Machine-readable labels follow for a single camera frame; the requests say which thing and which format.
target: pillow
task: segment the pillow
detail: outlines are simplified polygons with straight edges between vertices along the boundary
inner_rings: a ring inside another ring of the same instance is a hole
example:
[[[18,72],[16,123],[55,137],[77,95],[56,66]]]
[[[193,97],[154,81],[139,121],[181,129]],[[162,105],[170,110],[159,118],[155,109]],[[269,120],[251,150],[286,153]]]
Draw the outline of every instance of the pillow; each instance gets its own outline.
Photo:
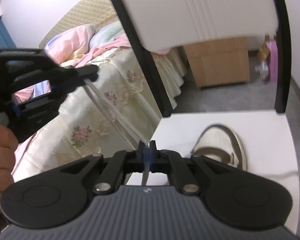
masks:
[[[124,34],[124,29],[120,21],[115,21],[102,27],[90,40],[89,50],[99,48],[104,43],[113,41],[119,35]]]
[[[81,58],[89,51],[89,41],[95,33],[93,24],[80,25],[55,36],[45,47],[47,54],[59,65]]]

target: quilted headboard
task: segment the quilted headboard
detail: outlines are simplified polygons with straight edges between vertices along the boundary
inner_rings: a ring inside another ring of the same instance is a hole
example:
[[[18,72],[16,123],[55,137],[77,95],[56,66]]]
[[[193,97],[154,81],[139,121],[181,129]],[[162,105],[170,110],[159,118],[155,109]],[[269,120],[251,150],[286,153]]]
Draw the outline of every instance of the quilted headboard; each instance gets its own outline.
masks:
[[[54,36],[79,25],[93,23],[101,28],[118,19],[111,0],[81,0],[48,32],[40,42],[39,48],[45,45]]]

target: bed sheet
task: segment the bed sheet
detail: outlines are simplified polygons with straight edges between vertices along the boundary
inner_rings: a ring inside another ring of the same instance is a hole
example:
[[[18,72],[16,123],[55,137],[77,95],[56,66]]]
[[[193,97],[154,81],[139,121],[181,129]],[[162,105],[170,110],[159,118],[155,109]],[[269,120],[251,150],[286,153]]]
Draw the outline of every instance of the bed sheet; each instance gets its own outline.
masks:
[[[175,108],[174,97],[181,93],[186,69],[176,49],[167,55],[153,54],[153,58]],[[113,48],[89,63],[99,66],[95,87],[130,122],[138,135],[149,141],[162,116],[133,50]],[[122,140],[82,87],[69,94],[59,113],[32,138],[13,172],[15,181],[93,153],[111,157],[118,150],[138,145],[138,137],[124,127],[120,132],[129,143]],[[118,123],[114,116],[112,121]]]

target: blue pillow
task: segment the blue pillow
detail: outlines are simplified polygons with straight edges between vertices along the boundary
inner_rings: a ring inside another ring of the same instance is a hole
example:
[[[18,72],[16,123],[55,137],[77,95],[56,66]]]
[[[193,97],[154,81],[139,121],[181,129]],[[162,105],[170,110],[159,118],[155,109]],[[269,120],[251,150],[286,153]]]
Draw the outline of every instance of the blue pillow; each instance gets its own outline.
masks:
[[[100,47],[102,44],[113,41],[117,36],[124,34],[124,29],[120,21],[115,21],[102,27],[89,42],[89,50]]]

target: gray carpet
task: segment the gray carpet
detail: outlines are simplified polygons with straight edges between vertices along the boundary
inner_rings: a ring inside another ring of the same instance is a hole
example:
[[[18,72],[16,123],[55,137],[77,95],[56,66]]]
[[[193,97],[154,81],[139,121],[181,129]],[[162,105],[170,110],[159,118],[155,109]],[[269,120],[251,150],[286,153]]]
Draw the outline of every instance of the gray carpet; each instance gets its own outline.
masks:
[[[260,80],[254,67],[258,64],[255,57],[250,57],[250,82],[245,84],[218,86],[199,89],[194,84],[189,69],[182,93],[176,97],[178,106],[175,113],[220,112],[233,110],[273,109],[276,83],[265,84]],[[300,179],[300,90],[291,82],[288,105],[286,110],[294,140]],[[300,211],[297,235],[300,237]]]

